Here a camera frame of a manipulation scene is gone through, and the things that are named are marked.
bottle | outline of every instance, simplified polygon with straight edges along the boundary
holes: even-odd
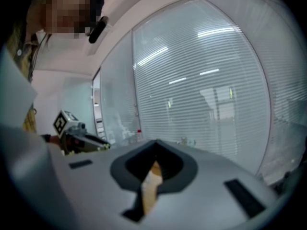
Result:
[[[138,129],[138,133],[137,133],[137,142],[142,141],[142,131],[140,129]]]

white wall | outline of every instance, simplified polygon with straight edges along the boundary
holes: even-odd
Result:
[[[92,79],[85,75],[58,71],[35,70],[32,86],[38,134],[55,135],[53,122],[61,109],[71,111],[87,131],[96,134],[92,96]]]

black vent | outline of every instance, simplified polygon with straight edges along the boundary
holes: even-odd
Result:
[[[265,207],[238,180],[224,184],[250,218],[265,210]]]
[[[71,169],[77,169],[86,165],[90,165],[93,162],[90,160],[83,160],[83,161],[79,161],[79,162],[74,162],[74,163],[70,163],[69,166]]]

white ceiling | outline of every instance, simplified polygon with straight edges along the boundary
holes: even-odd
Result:
[[[54,70],[93,75],[98,66],[91,64],[93,55],[112,26],[140,0],[105,0],[103,15],[109,17],[109,25],[96,44],[88,43],[88,38],[69,39],[53,35],[48,45],[42,45],[37,57],[35,69]]]
[[[95,44],[89,44],[86,37],[69,39],[53,35],[48,46],[41,46],[35,69],[94,76],[103,59],[129,30],[176,1],[179,0],[105,0],[102,13],[109,17],[109,22]]]

person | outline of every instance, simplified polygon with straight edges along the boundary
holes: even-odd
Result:
[[[52,34],[86,33],[95,27],[101,16],[104,0],[32,0],[23,17],[16,18],[6,47],[16,65],[30,82],[33,60],[39,49],[36,33],[43,30],[47,39]],[[36,132],[33,107],[23,124],[25,131]],[[58,144],[57,137],[44,136],[46,141]]]

